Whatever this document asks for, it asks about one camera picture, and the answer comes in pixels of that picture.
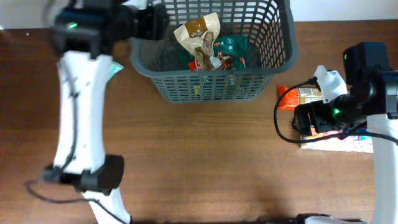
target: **wood grain surface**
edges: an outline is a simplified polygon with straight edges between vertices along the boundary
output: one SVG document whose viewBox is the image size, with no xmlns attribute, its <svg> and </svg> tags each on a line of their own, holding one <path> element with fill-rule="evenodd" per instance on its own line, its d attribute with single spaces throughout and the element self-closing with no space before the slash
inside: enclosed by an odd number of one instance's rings
<svg viewBox="0 0 398 224">
<path fill-rule="evenodd" d="M 296 23 L 300 58 L 248 103 L 175 105 L 151 80 L 126 67 L 108 83 L 107 153 L 122 154 L 124 204 L 135 220 L 228 222 L 327 213 L 370 221 L 373 155 L 303 150 L 275 132 L 276 85 L 310 78 L 317 65 L 344 74 L 342 53 L 360 41 L 385 42 L 398 67 L 398 21 Z M 46 30 L 0 35 L 0 223 L 93 223 L 88 204 L 52 205 L 23 182 L 40 176 L 58 141 L 56 58 Z M 298 138 L 291 111 L 284 134 Z M 40 184 L 52 198 L 79 197 L 71 187 Z"/>
</svg>

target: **red package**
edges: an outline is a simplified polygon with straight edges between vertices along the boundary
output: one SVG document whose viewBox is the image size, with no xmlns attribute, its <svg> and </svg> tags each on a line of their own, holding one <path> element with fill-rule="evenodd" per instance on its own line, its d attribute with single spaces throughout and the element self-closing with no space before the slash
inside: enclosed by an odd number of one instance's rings
<svg viewBox="0 0 398 224">
<path fill-rule="evenodd" d="M 289 87 L 287 86 L 278 86 L 279 96 L 282 96 Z M 300 95 L 297 88 L 288 92 L 284 98 L 280 101 L 278 109 L 280 110 L 294 110 L 296 106 L 300 105 Z"/>
<path fill-rule="evenodd" d="M 195 58 L 193 61 L 191 61 L 190 63 L 188 63 L 188 67 L 189 70 L 193 71 L 203 71 L 202 67 L 200 66 L 200 64 L 198 63 L 198 60 Z"/>
</svg>

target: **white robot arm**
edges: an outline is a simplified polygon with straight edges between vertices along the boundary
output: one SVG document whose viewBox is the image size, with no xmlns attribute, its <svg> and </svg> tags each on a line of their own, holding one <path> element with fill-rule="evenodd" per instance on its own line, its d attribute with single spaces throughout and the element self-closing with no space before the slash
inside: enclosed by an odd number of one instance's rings
<svg viewBox="0 0 398 224">
<path fill-rule="evenodd" d="M 113 44 L 137 37 L 159 40 L 168 25 L 165 7 L 147 0 L 71 1 L 51 27 L 59 56 L 60 136 L 53 164 L 42 180 L 74 186 L 84 199 L 52 200 L 31 189 L 33 196 L 52 203 L 89 202 L 99 224 L 132 223 L 124 209 L 119 185 L 124 172 L 122 156 L 105 153 L 102 137 L 104 94 Z"/>
<path fill-rule="evenodd" d="M 327 71 L 320 65 L 314 74 L 320 86 L 323 102 L 347 94 L 346 83 L 337 71 Z M 372 133 L 385 134 L 398 139 L 398 119 L 387 114 L 367 116 Z M 374 178 L 376 202 L 372 224 L 398 223 L 398 146 L 396 143 L 372 138 L 374 150 Z M 308 217 L 306 224 L 352 224 L 330 217 Z"/>
<path fill-rule="evenodd" d="M 376 191 L 372 224 L 398 223 L 398 71 L 390 68 L 383 43 L 360 43 L 345 50 L 343 58 L 346 81 L 352 86 L 350 93 L 337 71 L 328 71 L 320 65 L 314 74 L 316 78 L 302 84 L 315 84 L 316 80 L 323 101 L 296 107 L 292 123 L 292 127 L 302 136 L 311 136 L 312 126 L 318 133 L 332 130 L 343 132 L 293 142 L 319 141 L 330 137 L 371 136 Z M 368 133 L 356 132 L 357 127 L 362 124 L 367 125 Z M 282 139 L 292 142 L 281 135 L 277 123 L 275 127 Z M 331 217 L 309 216 L 304 223 L 348 222 Z"/>
</svg>

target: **green snack package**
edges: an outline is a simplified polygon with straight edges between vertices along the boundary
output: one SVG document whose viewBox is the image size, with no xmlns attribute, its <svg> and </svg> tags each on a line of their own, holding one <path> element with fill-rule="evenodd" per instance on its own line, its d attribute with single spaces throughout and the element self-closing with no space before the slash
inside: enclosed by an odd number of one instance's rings
<svg viewBox="0 0 398 224">
<path fill-rule="evenodd" d="M 181 60 L 181 63 L 182 63 L 182 66 L 183 66 L 183 69 L 184 69 L 184 70 L 188 70 L 188 69 L 189 69 L 188 64 L 189 64 L 190 62 L 192 62 L 192 61 L 195 59 L 195 57 L 194 57 L 192 54 L 190 54 L 190 53 L 189 53 L 187 50 L 185 50 L 185 49 L 183 49 L 183 50 L 179 53 L 178 56 L 180 57 L 180 60 Z"/>
<path fill-rule="evenodd" d="M 115 74 L 117 74 L 122 69 L 124 69 L 123 65 L 117 62 L 112 62 L 111 66 L 109 67 L 108 81 L 110 81 L 115 76 Z"/>
<path fill-rule="evenodd" d="M 227 58 L 226 63 L 223 63 L 223 70 L 246 68 L 247 49 L 248 39 L 240 35 L 221 36 L 214 43 L 215 57 Z"/>
</svg>

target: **colorful packaging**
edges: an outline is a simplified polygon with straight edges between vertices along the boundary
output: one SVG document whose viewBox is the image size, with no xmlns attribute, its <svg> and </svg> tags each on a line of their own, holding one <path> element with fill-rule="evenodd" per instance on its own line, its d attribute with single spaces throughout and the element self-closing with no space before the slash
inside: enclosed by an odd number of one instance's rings
<svg viewBox="0 0 398 224">
<path fill-rule="evenodd" d="M 246 51 L 248 39 L 243 36 L 230 35 L 216 39 L 214 43 L 215 57 L 221 62 L 215 70 L 235 70 L 246 68 Z M 188 69 L 191 71 L 205 70 L 197 58 L 189 57 L 185 52 L 180 54 L 182 63 L 188 62 Z"/>
<path fill-rule="evenodd" d="M 110 81 L 115 76 L 115 74 L 120 72 L 122 69 L 124 69 L 124 67 L 121 64 L 119 64 L 117 62 L 112 62 L 111 66 L 109 67 L 108 81 Z"/>
<path fill-rule="evenodd" d="M 360 129 L 358 132 L 366 132 L 366 129 Z M 341 131 L 328 131 L 325 133 L 318 134 L 314 127 L 311 127 L 312 136 L 301 137 L 305 139 L 315 139 L 323 136 L 329 136 L 332 134 L 341 133 Z M 349 136 L 343 140 L 338 138 L 331 138 L 327 140 L 302 143 L 300 145 L 302 149 L 314 149 L 324 151 L 338 151 L 338 152 L 367 152 L 373 153 L 373 144 L 371 138 L 362 138 L 361 136 Z"/>
<path fill-rule="evenodd" d="M 284 94 L 289 87 L 278 86 L 279 96 Z M 321 92 L 316 88 L 296 88 L 288 92 L 280 101 L 278 109 L 294 110 L 298 105 L 322 100 Z"/>
<path fill-rule="evenodd" d="M 220 70 L 246 68 L 247 50 L 248 39 L 240 35 L 222 36 L 214 43 L 214 54 L 218 56 L 222 64 Z"/>
<path fill-rule="evenodd" d="M 177 41 L 192 54 L 197 64 L 204 70 L 214 70 L 221 61 L 214 57 L 213 44 L 220 33 L 220 20 L 217 13 L 183 24 L 174 31 Z"/>
</svg>

